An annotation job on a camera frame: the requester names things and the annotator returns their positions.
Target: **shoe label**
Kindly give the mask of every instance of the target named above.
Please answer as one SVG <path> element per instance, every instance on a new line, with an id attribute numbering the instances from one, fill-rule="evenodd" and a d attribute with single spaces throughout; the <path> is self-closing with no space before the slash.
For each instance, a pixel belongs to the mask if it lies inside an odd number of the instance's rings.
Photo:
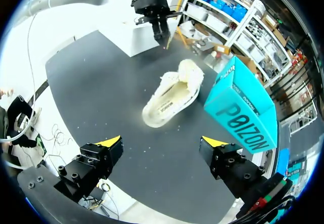
<path id="1" fill-rule="evenodd" d="M 163 113 L 164 111 L 166 111 L 167 109 L 169 109 L 172 105 L 173 105 L 173 102 L 172 101 L 168 101 L 168 102 L 162 104 L 162 106 L 158 110 L 161 113 Z"/>

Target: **screw hole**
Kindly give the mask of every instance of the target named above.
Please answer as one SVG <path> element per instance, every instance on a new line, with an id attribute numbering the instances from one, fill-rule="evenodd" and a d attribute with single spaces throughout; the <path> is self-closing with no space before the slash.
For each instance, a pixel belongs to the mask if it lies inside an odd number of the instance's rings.
<path id="1" fill-rule="evenodd" d="M 248 180 L 248 179 L 251 178 L 251 175 L 250 175 L 249 173 L 246 173 L 246 174 L 244 174 L 244 178 L 245 178 L 246 180 Z"/>

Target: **shoe insole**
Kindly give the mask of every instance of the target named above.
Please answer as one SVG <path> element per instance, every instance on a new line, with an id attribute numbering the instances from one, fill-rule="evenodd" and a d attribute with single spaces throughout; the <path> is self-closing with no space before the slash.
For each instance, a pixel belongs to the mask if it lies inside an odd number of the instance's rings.
<path id="1" fill-rule="evenodd" d="M 176 107 L 176 104 L 189 95 L 187 89 L 187 83 L 178 82 L 158 100 L 156 100 L 154 106 L 151 108 L 150 117 L 153 119 L 165 119 Z"/>

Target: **black tabletop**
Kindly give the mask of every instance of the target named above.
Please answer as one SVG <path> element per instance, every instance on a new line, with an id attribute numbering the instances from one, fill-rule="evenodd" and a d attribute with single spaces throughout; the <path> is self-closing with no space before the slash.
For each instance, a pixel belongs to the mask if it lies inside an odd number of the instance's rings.
<path id="1" fill-rule="evenodd" d="M 146 126 L 142 109 L 160 77 L 187 58 L 205 73 L 198 98 L 163 127 Z M 57 53 L 46 71 L 59 112 L 80 146 L 122 136 L 125 152 L 109 177 L 119 188 L 182 221 L 217 223 L 224 217 L 234 197 L 198 152 L 201 136 L 237 143 L 203 109 L 216 78 L 212 69 L 176 42 L 167 51 L 159 47 L 129 58 L 96 31 Z"/>

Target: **cyan box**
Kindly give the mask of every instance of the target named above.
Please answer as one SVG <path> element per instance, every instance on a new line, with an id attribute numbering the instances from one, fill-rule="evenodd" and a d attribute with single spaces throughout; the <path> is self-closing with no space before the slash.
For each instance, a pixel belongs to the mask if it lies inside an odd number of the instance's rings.
<path id="1" fill-rule="evenodd" d="M 238 57 L 234 56 L 218 74 L 204 109 L 249 152 L 277 147 L 274 103 Z"/>

